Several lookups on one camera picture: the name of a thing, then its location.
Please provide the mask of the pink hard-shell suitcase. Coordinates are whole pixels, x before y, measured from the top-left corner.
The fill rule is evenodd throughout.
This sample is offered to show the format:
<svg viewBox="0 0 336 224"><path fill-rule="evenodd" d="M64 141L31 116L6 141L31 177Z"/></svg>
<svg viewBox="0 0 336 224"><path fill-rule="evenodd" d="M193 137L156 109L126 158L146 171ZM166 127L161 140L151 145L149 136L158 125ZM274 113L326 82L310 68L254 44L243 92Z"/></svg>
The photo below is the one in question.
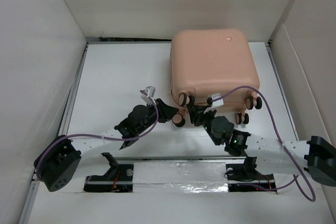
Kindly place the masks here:
<svg viewBox="0 0 336 224"><path fill-rule="evenodd" d="M238 29L184 30L171 41L171 96L183 117L189 96L206 106L226 95L219 112L235 112L236 124L248 124L246 110L261 109L260 81L244 33Z"/></svg>

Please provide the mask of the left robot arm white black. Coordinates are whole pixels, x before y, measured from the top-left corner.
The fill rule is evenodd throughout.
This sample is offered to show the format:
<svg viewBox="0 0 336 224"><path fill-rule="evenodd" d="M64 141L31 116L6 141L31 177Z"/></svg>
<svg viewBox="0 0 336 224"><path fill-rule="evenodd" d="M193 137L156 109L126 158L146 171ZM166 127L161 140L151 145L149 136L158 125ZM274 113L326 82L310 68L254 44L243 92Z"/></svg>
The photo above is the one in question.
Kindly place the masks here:
<svg viewBox="0 0 336 224"><path fill-rule="evenodd" d="M157 123L166 123L177 113L178 108L155 99L135 106L104 135L60 135L34 161L37 179L50 192L64 188L78 177L99 177L114 182L119 178L120 169L112 152L131 146L149 134Z"/></svg>

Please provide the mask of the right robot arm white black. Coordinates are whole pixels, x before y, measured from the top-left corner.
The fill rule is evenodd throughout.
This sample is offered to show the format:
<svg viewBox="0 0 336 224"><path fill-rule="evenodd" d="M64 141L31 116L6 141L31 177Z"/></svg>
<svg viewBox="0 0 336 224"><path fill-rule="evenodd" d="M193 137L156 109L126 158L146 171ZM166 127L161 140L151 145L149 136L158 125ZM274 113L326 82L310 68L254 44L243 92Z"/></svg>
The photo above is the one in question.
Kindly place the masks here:
<svg viewBox="0 0 336 224"><path fill-rule="evenodd" d="M202 126L213 143L235 157L244 157L243 174L255 178L259 174L305 174L315 182L335 186L335 147L319 136L308 141L264 138L236 130L225 116L203 105L188 105L191 123Z"/></svg>

